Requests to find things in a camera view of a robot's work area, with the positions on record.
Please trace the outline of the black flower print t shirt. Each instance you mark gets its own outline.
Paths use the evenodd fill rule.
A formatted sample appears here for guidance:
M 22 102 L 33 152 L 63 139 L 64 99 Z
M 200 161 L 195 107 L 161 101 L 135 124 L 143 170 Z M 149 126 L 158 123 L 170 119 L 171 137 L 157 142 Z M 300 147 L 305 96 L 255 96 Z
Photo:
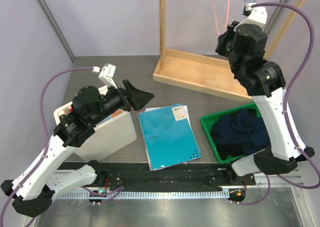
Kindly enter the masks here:
M 210 134 L 221 159 L 250 155 L 257 149 L 252 136 L 256 120 L 256 109 L 240 108 L 237 112 L 223 115 L 213 125 Z

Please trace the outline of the pink hanger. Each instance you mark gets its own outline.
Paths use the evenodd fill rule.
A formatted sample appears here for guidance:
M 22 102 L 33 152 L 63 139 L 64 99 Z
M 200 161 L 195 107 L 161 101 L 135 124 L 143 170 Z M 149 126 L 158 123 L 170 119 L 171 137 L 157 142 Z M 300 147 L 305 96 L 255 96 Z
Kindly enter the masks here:
M 210 0 L 210 3 L 216 32 L 219 36 L 227 29 L 230 17 L 231 0 Z

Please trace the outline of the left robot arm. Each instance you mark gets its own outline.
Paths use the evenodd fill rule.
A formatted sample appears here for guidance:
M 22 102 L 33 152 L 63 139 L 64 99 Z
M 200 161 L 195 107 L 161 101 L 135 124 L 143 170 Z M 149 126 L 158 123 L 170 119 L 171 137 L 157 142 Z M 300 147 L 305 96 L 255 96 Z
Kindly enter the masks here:
M 72 111 L 61 118 L 45 149 L 18 178 L 1 184 L 17 213 L 37 217 L 59 195 L 91 184 L 100 187 L 106 182 L 108 172 L 97 160 L 60 179 L 50 178 L 65 159 L 95 133 L 97 124 L 117 110 L 140 111 L 155 97 L 153 93 L 135 88 L 127 79 L 123 84 L 124 88 L 109 87 L 106 94 L 94 86 L 81 88 L 72 99 Z

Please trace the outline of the navy blue t shirt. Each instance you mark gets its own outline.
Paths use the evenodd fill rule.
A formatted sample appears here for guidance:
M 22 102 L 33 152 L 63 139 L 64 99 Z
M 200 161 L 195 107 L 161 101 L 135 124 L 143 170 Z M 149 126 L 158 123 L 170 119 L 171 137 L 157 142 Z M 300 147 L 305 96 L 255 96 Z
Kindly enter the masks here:
M 254 108 L 223 115 L 213 125 L 210 137 L 224 160 L 228 156 L 248 156 L 271 146 L 264 121 Z

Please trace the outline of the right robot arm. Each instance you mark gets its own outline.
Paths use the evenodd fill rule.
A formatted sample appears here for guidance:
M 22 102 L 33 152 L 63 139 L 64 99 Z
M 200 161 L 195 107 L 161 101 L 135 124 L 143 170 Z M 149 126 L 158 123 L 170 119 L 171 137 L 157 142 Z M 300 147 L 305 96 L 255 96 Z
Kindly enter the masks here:
M 287 174 L 298 162 L 314 156 L 315 151 L 298 137 L 294 124 L 288 129 L 285 117 L 292 120 L 290 108 L 284 102 L 286 81 L 281 68 L 264 59 L 268 36 L 252 23 L 233 21 L 218 37 L 216 53 L 228 59 L 231 72 L 256 104 L 266 127 L 270 145 L 242 157 L 226 171 L 226 180 L 233 185 L 251 173 Z

